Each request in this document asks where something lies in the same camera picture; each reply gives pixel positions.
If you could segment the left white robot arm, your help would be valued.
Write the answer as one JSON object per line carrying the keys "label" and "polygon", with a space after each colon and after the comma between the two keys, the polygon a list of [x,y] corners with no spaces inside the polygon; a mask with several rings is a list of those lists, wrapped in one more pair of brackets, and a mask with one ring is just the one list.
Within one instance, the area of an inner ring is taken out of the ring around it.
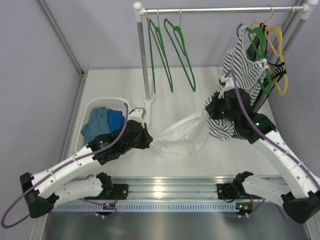
{"label": "left white robot arm", "polygon": [[85,180],[79,175],[117,160],[131,149],[148,149],[153,141],[146,123],[129,120],[113,133],[96,136],[77,153],[39,173],[26,172],[19,178],[31,218],[48,214],[54,207],[78,199],[107,199],[114,191],[111,177],[104,172]]}

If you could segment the white tank top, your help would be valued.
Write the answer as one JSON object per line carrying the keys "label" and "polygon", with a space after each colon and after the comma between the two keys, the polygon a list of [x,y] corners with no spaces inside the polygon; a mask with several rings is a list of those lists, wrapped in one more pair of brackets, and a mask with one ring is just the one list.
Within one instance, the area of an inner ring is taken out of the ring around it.
{"label": "white tank top", "polygon": [[151,148],[164,158],[186,158],[200,151],[209,137],[208,112],[200,111],[176,122],[153,137]]}

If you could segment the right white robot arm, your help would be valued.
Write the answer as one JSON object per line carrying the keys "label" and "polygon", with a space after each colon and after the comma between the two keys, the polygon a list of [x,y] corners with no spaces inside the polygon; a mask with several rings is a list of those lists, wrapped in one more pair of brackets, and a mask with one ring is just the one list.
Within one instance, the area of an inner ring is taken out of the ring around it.
{"label": "right white robot arm", "polygon": [[260,151],[278,171],[287,186],[244,171],[232,183],[234,198],[254,195],[283,208],[294,222],[304,224],[320,210],[320,179],[286,145],[273,122],[253,111],[250,96],[243,89],[215,92],[205,107],[211,120],[225,120]]}

